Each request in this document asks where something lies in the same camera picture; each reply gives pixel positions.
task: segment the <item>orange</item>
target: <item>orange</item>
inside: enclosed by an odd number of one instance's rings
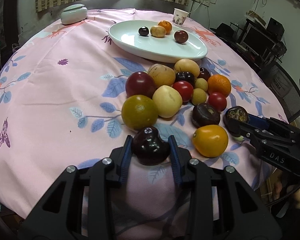
[[[171,30],[172,30],[172,25],[171,25],[171,23],[170,22],[168,22],[168,21],[161,21],[161,22],[159,22],[158,23],[158,25],[159,26],[162,26],[163,28],[165,28],[166,29],[166,31],[167,31],[167,35],[171,32]]]
[[[223,154],[228,146],[228,134],[221,126],[212,124],[198,128],[192,137],[197,151],[208,158]]]
[[[216,74],[208,79],[208,93],[211,95],[214,92],[219,92],[225,97],[231,93],[231,83],[223,75]]]

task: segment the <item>yellow fruit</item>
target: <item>yellow fruit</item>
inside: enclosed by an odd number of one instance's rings
[[[204,92],[207,92],[208,91],[208,83],[203,78],[197,78],[195,81],[195,88],[200,88]]]
[[[159,116],[173,117],[182,106],[182,97],[177,90],[169,86],[159,87],[153,94],[152,100],[158,108]]]
[[[121,109],[124,124],[132,130],[153,126],[158,119],[155,103],[143,95],[129,97]]]
[[[204,90],[200,89],[200,88],[195,88],[193,90],[193,96],[191,99],[191,102],[194,106],[201,104],[201,103],[205,103],[207,101],[207,94],[206,92],[204,92]]]
[[[208,158],[223,154],[228,146],[228,140],[225,129],[215,124],[198,128],[192,137],[192,143],[197,151]]]
[[[216,74],[208,79],[208,93],[211,95],[213,92],[219,92],[225,97],[231,93],[231,83],[223,75]]]
[[[156,38],[162,38],[166,35],[167,31],[164,27],[155,25],[150,28],[150,33]]]
[[[148,75],[153,78],[157,88],[163,85],[172,86],[176,80],[173,69],[161,64],[152,65],[148,70]]]
[[[175,73],[178,72],[191,72],[195,78],[200,74],[200,68],[196,62],[190,59],[181,59],[174,65]]]

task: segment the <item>oval plate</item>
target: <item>oval plate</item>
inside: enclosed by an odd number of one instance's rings
[[[119,48],[150,60],[176,63],[179,59],[198,60],[207,55],[206,45],[191,33],[188,33],[189,39],[185,43],[177,43],[173,35],[182,29],[176,26],[172,26],[171,33],[163,38],[155,38],[150,33],[146,37],[139,35],[140,27],[146,26],[150,30],[157,24],[157,22],[143,20],[120,22],[112,25],[108,34]]]

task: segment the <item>jar lid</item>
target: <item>jar lid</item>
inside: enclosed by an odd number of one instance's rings
[[[82,8],[84,6],[84,4],[73,4],[73,5],[70,5],[66,8],[63,9],[64,12],[67,12],[67,11],[71,11],[71,10],[75,10],[75,9],[79,9],[79,8]]]

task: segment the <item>pink tablecloth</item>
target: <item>pink tablecloth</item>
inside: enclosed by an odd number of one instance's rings
[[[153,62],[119,49],[107,35],[116,22],[172,20],[156,11],[92,10],[86,20],[64,26],[56,21],[16,52],[0,73],[0,202],[26,217],[42,194],[71,164],[93,165],[123,145],[128,134],[121,118],[125,82]],[[200,24],[187,18],[185,30],[208,47],[198,64],[232,83],[228,108],[285,118],[282,107],[251,68]],[[200,156],[191,143],[192,106],[171,120],[159,119],[163,139],[174,135],[180,147],[207,165],[235,166],[256,189],[273,168],[255,158],[249,142],[229,137],[225,153]],[[142,166],[132,159],[128,184],[113,193],[120,239],[170,239],[183,234],[188,194],[174,187],[169,162]]]

